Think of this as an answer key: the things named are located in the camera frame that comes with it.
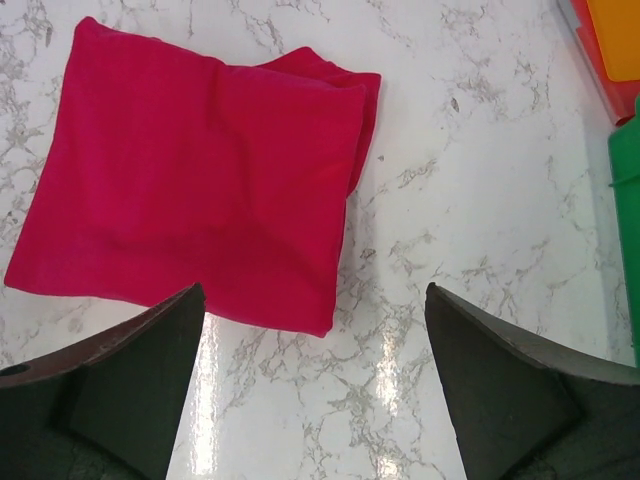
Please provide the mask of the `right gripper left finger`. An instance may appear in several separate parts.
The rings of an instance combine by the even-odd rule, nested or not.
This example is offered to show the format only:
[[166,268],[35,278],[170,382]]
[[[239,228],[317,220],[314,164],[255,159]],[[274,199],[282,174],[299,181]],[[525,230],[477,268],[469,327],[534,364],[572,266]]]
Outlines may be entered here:
[[163,479],[205,314],[200,285],[1,371],[4,479]]

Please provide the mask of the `magenta t shirt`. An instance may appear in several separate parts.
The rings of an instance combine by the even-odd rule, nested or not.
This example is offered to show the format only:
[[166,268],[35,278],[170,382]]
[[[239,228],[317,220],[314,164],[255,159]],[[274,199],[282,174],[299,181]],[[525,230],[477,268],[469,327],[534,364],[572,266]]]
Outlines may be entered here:
[[4,282],[325,336],[382,78],[302,47],[229,65],[85,18]]

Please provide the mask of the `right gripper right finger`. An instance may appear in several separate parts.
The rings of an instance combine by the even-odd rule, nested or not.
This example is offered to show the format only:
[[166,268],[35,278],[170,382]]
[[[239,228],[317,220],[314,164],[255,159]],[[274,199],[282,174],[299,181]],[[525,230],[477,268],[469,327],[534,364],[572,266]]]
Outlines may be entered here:
[[638,369],[536,335],[434,283],[425,321],[467,478],[638,478]]

